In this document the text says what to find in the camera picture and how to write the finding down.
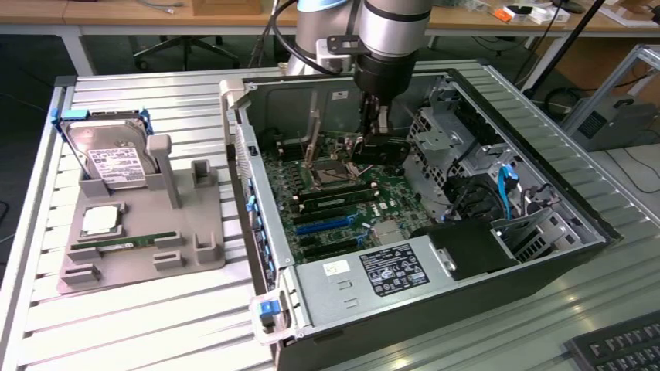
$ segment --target black keyboard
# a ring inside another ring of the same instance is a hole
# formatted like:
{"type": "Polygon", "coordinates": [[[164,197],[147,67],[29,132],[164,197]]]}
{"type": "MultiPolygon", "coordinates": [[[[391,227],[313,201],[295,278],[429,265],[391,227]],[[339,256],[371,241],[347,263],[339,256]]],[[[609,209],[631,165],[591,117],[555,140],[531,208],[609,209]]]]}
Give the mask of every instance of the black keyboard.
{"type": "Polygon", "coordinates": [[[660,371],[660,311],[576,336],[567,347],[584,371],[660,371]]]}

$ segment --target warning label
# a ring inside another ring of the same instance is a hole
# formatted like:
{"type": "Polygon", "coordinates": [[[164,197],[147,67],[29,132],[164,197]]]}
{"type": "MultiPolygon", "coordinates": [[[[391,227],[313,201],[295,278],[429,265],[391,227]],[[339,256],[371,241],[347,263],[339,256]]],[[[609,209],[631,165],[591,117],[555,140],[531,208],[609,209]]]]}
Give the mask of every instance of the warning label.
{"type": "Polygon", "coordinates": [[[360,260],[373,292],[379,296],[387,296],[429,283],[424,268],[408,244],[360,255],[360,260]]]}
{"type": "Polygon", "coordinates": [[[135,148],[91,149],[88,153],[105,183],[144,180],[143,164],[135,148]]]}

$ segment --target slotted metal table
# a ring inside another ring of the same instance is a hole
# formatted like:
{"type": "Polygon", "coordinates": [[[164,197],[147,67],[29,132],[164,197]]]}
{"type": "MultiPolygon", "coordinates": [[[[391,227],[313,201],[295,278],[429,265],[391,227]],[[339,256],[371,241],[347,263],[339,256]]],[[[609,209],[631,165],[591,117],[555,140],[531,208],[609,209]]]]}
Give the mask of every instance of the slotted metal table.
{"type": "MultiPolygon", "coordinates": [[[[575,369],[563,347],[572,336],[660,308],[660,222],[491,66],[475,60],[417,64],[420,70],[439,68],[461,71],[625,239],[532,297],[331,370],[575,369]]],[[[249,325],[252,277],[229,183],[219,83],[277,75],[272,68],[80,77],[55,88],[52,115],[68,108],[145,107],[155,132],[172,138],[173,168],[187,168],[191,159],[211,160],[228,264],[59,295],[80,170],[49,117],[0,290],[3,370],[275,369],[249,325]]]]}

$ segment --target floor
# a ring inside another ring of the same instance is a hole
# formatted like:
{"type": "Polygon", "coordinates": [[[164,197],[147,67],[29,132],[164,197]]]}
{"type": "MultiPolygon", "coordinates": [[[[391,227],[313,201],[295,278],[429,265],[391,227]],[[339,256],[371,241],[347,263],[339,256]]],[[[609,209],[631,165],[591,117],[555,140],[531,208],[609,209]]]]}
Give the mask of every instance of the floor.
{"type": "MultiPolygon", "coordinates": [[[[225,47],[247,65],[253,36],[225,36],[225,47]]],[[[85,36],[93,65],[99,74],[141,73],[135,66],[127,36],[85,36]]],[[[157,36],[139,36],[139,47],[147,48],[159,43],[157,36]]],[[[436,50],[421,49],[421,60],[487,59],[500,73],[512,79],[520,69],[521,61],[529,55],[523,48],[524,40],[503,41],[496,38],[443,37],[436,50]],[[496,53],[488,49],[504,49],[496,53]]],[[[275,66],[272,41],[267,43],[267,57],[263,66],[275,66]]],[[[145,58],[151,72],[171,72],[181,68],[181,49],[175,48],[145,58]]],[[[52,93],[56,76],[75,74],[61,40],[51,36],[0,36],[0,118],[3,136],[0,137],[0,201],[7,202],[9,210],[0,220],[0,269],[7,262],[12,241],[3,239],[15,233],[20,208],[29,182],[32,163],[43,130],[45,108],[52,93]]],[[[221,59],[204,50],[195,50],[189,57],[191,70],[220,70],[231,68],[231,61],[221,59]]],[[[553,73],[539,91],[544,92],[571,85],[567,79],[553,73]]]]}

